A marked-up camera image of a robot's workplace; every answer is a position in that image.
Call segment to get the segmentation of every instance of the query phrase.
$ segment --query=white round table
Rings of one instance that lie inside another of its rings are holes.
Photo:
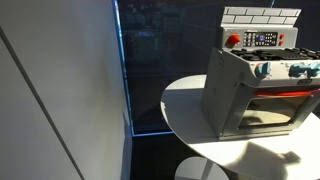
[[[161,98],[167,124],[186,145],[220,166],[254,179],[320,178],[318,117],[310,114],[290,135],[219,141],[200,108],[205,79],[205,75],[179,79]]]

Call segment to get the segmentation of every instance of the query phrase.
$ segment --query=white wall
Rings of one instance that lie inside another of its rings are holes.
[[[2,0],[0,25],[84,177],[129,179],[111,0]]]

